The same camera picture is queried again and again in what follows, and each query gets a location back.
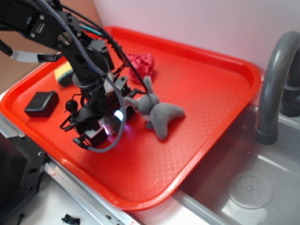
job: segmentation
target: stainless steel sink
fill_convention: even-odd
[[[278,141],[265,146],[255,140],[256,111],[242,112],[180,190],[220,224],[298,225],[300,120],[280,115]]]

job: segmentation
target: red cloth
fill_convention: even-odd
[[[128,54],[127,56],[142,79],[147,75],[150,77],[152,76],[154,68],[154,58],[151,53],[147,52],[144,54]],[[129,68],[128,73],[131,80],[140,83],[140,80],[137,78],[132,68]]]

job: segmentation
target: sink drain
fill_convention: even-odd
[[[273,185],[259,171],[242,171],[234,175],[227,186],[230,198],[246,209],[258,209],[269,203],[273,196]]]

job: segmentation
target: plastic tray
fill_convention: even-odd
[[[53,70],[65,59],[44,64],[20,81],[3,98],[0,110],[111,204],[123,210],[142,210],[176,190],[258,91],[261,75],[255,66],[239,59],[122,28],[106,29],[126,53],[154,55],[154,91],[161,102],[184,108],[186,116],[169,125],[167,140],[158,140],[136,114],[114,149],[95,153],[79,148],[72,141],[78,136],[75,131],[59,128],[68,116],[66,101],[79,93],[74,86],[60,87],[54,79]],[[143,89],[140,84],[129,84]],[[60,98],[51,117],[28,117],[24,109],[34,94],[51,90]]]

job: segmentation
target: gray faucet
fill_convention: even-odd
[[[264,77],[257,112],[257,141],[277,140],[279,111],[286,116],[300,115],[300,33],[285,33],[275,46]]]

